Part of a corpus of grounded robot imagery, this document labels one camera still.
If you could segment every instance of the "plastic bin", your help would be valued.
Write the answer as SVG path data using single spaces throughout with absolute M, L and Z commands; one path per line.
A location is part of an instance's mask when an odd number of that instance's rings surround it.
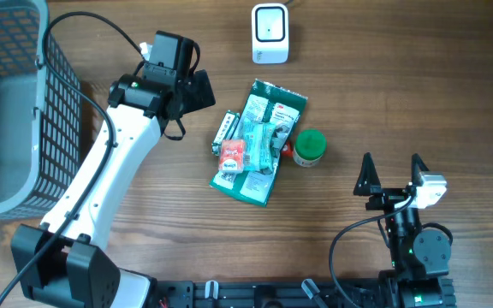
M 41 0 L 0 0 L 0 219 L 42 216 L 80 166 L 80 97 L 42 65 Z M 51 63 L 79 80 L 50 37 Z

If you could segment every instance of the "gray bin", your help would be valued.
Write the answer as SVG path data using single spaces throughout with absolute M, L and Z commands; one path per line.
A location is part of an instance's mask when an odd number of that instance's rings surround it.
M 42 0 L 0 1 L 0 219 L 42 216 L 80 166 L 80 97 L 39 64 Z M 49 60 L 78 88 L 55 39 Z

